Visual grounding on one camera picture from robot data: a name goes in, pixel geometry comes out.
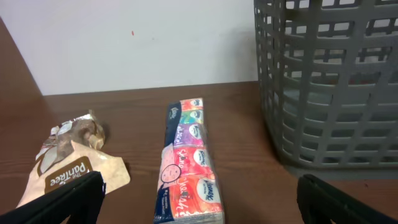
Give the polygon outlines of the grey plastic basket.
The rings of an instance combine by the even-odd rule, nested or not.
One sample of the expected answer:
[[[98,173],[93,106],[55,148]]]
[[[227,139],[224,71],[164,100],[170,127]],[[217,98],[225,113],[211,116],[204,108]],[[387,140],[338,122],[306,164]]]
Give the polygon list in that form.
[[[255,0],[262,115],[282,165],[397,178],[397,1]]]

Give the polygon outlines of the beige Pantree snack bag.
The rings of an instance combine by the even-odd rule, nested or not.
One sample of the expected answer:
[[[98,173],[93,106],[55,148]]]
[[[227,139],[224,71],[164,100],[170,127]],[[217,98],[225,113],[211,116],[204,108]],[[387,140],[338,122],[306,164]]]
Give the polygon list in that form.
[[[105,140],[105,131],[92,110],[53,127],[35,157],[17,206],[21,207],[93,171],[101,174],[107,194],[130,183],[123,159],[101,151]]]

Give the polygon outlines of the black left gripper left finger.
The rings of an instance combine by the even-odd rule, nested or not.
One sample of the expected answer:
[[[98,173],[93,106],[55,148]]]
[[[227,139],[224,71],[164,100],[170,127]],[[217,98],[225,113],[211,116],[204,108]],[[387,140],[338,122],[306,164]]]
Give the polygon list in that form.
[[[1,215],[1,223],[96,223],[105,197],[100,172],[89,172],[19,208]]]

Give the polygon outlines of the Kleenex tissue multipack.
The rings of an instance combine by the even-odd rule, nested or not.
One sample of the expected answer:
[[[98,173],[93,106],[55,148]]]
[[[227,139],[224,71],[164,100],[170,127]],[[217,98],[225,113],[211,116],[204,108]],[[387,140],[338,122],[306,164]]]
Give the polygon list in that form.
[[[169,104],[155,224],[224,223],[223,203],[206,140],[202,98]]]

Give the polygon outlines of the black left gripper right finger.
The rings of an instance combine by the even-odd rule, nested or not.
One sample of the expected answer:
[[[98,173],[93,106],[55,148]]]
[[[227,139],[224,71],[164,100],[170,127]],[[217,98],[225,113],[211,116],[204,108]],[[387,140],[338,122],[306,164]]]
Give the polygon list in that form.
[[[397,224],[397,220],[312,174],[298,179],[297,204],[305,224]]]

